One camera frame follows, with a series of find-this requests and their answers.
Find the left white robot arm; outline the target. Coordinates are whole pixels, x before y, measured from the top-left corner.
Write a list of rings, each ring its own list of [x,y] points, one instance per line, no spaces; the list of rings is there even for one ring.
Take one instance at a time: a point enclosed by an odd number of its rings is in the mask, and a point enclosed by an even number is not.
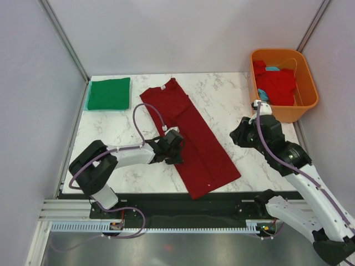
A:
[[[132,165],[181,164],[184,146],[183,136],[175,129],[136,145],[115,147],[95,140],[69,165],[72,175],[69,187],[82,191],[95,200],[108,217],[115,218],[121,214],[122,205],[108,185],[112,173]]]

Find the folded teal t shirt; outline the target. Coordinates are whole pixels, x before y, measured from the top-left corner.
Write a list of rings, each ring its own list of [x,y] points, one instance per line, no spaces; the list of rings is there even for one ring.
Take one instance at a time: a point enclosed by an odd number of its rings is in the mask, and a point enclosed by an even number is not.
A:
[[[85,94],[83,111],[88,111],[88,102],[89,102],[89,98],[90,98],[91,88],[92,88],[92,81],[90,80],[88,83],[88,86],[87,86],[86,94]]]

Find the orange plastic basket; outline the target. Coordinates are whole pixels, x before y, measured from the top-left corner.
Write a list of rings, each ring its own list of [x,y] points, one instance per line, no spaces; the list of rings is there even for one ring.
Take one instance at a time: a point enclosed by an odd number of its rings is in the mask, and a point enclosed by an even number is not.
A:
[[[318,104],[306,58],[293,49],[262,48],[250,55],[250,101],[266,100],[280,122],[293,123]]]

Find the right aluminium frame post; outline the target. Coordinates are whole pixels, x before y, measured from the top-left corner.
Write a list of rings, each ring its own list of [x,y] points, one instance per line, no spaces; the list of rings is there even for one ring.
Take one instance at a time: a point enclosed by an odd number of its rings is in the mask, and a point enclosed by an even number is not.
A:
[[[308,42],[310,41],[312,35],[316,31],[318,25],[320,24],[323,16],[327,12],[327,9],[330,7],[333,0],[323,0],[317,9],[315,15],[313,16],[307,30],[305,31],[299,45],[297,46],[296,50],[300,53],[303,53],[305,50]]]

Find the left aluminium frame post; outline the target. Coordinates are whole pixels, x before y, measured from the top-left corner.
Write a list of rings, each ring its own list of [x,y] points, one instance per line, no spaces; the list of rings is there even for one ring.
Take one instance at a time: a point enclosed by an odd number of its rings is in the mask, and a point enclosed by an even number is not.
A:
[[[64,28],[62,27],[53,7],[50,4],[50,1],[48,0],[39,0],[38,3],[41,5],[41,7],[43,8],[46,16],[48,17],[48,19],[50,20],[56,34],[58,35],[60,41],[62,42],[62,44],[64,45],[67,53],[69,54],[71,60],[73,61],[75,67],[77,68],[80,76],[82,77],[82,79],[84,80],[84,82],[87,84],[89,83],[89,75],[87,73],[87,71],[84,69],[82,62],[80,61],[77,53],[75,52]]]

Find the light blue t shirt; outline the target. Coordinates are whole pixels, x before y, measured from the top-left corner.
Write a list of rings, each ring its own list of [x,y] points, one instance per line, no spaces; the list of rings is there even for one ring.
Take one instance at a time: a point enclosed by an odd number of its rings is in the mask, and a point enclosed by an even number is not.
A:
[[[266,71],[280,71],[280,69],[276,66],[266,66],[265,70]],[[269,97],[264,90],[257,88],[257,91],[258,91],[258,95],[262,101],[269,102]]]

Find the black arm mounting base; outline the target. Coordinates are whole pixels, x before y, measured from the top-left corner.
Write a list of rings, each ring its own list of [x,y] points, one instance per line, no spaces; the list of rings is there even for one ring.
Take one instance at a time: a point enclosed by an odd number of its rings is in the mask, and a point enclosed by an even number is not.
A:
[[[259,205],[261,192],[213,192],[192,199],[188,193],[121,193],[114,213],[102,211],[83,194],[60,193],[61,200],[87,200],[91,219],[119,219],[142,225],[244,226],[247,220],[273,221]]]

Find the bright red t shirt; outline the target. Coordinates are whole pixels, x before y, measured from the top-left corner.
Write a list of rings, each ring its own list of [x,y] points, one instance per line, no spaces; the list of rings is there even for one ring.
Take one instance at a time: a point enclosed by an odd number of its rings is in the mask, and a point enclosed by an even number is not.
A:
[[[266,71],[263,60],[253,62],[256,87],[264,90],[269,97],[269,104],[292,106],[295,103],[296,78],[292,69]]]

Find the dark red t shirt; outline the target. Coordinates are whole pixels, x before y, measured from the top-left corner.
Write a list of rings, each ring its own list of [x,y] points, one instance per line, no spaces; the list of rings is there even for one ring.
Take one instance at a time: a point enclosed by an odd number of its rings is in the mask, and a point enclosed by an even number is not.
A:
[[[241,177],[189,96],[175,78],[141,95],[160,135],[162,123],[177,126],[185,140],[183,162],[175,166],[192,199],[197,199]]]

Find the aluminium rail profile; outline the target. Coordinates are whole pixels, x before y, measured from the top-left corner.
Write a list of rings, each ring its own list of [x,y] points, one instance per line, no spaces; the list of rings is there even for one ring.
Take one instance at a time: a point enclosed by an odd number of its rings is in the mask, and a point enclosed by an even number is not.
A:
[[[45,199],[39,215],[40,221],[86,221],[91,205],[83,199]]]

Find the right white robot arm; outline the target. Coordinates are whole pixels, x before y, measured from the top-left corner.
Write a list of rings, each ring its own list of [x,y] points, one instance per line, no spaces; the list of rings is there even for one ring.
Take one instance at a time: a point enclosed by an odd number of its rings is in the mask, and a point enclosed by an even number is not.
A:
[[[257,196],[255,214],[280,219],[301,233],[327,264],[348,263],[354,253],[354,217],[328,189],[305,150],[285,139],[281,123],[273,115],[244,116],[230,137],[235,145],[262,154],[313,211],[310,216],[268,189]]]

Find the folded green t shirt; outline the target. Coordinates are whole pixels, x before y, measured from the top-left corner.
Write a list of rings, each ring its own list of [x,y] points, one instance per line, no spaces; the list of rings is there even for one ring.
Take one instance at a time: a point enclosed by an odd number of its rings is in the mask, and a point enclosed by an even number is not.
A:
[[[130,78],[93,81],[89,111],[120,111],[130,107]]]

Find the aluminium frame post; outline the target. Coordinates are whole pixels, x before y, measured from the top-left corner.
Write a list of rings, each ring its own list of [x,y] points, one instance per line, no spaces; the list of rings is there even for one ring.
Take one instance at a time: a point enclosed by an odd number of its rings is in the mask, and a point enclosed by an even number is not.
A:
[[[333,0],[323,0],[317,9],[315,15],[313,16],[307,30],[305,31],[299,45],[297,46],[296,50],[300,53],[303,53],[305,50],[308,42],[310,41],[312,35],[316,31],[318,25],[320,24],[323,16],[327,12],[327,9],[330,7]]]
[[[84,82],[87,84],[89,83],[89,75],[87,73],[87,71],[84,69],[82,62],[80,61],[77,53],[75,52],[64,28],[62,27],[53,7],[50,4],[50,1],[48,0],[39,0],[38,3],[41,5],[41,7],[43,8],[46,16],[48,17],[48,19],[50,20],[56,34],[58,35],[60,41],[62,42],[62,44],[64,45],[67,53],[69,54],[71,60],[73,61],[75,67],[77,68],[80,76],[82,77],[82,79],[84,80]]]

